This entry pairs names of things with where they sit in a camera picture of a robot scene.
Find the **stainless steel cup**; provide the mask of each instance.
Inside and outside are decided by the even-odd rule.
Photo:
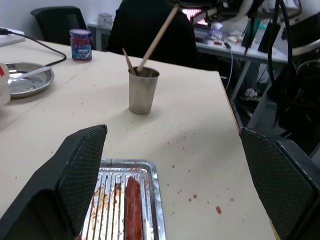
[[[129,110],[134,114],[144,115],[151,111],[156,91],[159,72],[143,67],[141,72],[134,67],[136,76],[129,72]]]

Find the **computer screen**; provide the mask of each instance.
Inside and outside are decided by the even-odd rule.
[[[186,15],[186,17],[191,20],[191,17],[195,16],[197,13],[201,12],[201,9],[182,9],[182,12]],[[197,22],[197,24],[208,26],[208,23],[204,19]]]

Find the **red label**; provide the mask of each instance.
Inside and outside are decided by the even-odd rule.
[[[0,66],[0,76],[3,77],[5,75],[4,70],[2,69],[2,67]]]

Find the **metal tray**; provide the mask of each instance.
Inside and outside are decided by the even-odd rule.
[[[22,74],[43,68],[43,65],[30,62],[7,62],[5,65],[9,69],[9,91],[11,98],[25,98],[38,94],[45,90],[55,78],[52,70],[40,72],[38,74],[16,79]]]
[[[82,240],[124,240],[125,188],[129,176],[140,183],[143,240],[165,240],[165,222],[156,166],[146,160],[102,159]]]

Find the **sausage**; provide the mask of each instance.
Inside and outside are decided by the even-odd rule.
[[[143,240],[140,184],[132,176],[125,188],[125,240]]]

